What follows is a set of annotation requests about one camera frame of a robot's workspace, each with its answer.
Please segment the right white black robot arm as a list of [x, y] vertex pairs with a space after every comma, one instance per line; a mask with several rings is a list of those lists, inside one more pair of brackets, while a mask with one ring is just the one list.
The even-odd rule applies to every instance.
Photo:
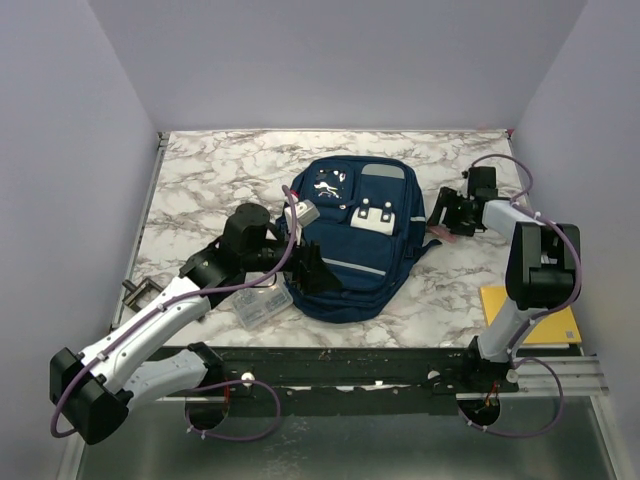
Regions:
[[496, 169], [473, 166], [465, 189], [439, 189], [430, 227], [472, 237], [491, 230], [510, 242], [504, 300], [490, 326], [476, 339], [479, 357], [464, 362], [460, 379], [480, 392], [496, 380], [493, 363], [510, 361], [526, 336], [545, 317], [563, 310], [582, 285], [581, 234], [574, 224], [556, 223], [527, 209], [516, 197], [498, 193]]

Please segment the navy blue student backpack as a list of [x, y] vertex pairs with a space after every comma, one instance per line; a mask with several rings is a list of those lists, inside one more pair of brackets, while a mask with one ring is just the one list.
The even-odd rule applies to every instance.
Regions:
[[288, 288], [297, 309], [327, 323], [375, 318], [439, 240], [426, 240], [426, 214], [415, 171], [383, 157], [336, 155], [313, 161], [291, 185], [319, 216], [302, 230], [340, 280], [337, 290]]

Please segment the pink eraser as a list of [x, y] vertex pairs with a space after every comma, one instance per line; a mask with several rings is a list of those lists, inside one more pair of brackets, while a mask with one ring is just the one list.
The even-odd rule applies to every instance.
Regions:
[[455, 243], [457, 238], [454, 234], [452, 234], [445, 226], [437, 225], [437, 226], [429, 226], [427, 230], [437, 237], [438, 239], [447, 242], [447, 243]]

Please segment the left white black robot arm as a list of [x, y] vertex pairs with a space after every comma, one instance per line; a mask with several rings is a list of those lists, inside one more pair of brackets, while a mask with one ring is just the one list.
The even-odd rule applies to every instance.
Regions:
[[221, 385], [221, 360], [210, 348], [188, 346], [161, 361], [151, 355], [232, 294], [280, 273], [305, 293], [338, 288], [319, 245], [302, 237], [318, 216], [311, 201], [295, 200], [284, 209], [287, 231], [281, 233], [264, 207], [240, 205], [222, 236], [193, 254], [131, 320], [78, 353], [59, 350], [49, 364], [49, 397], [55, 406], [51, 435], [77, 434], [95, 445], [136, 407], [184, 390], [214, 393]]

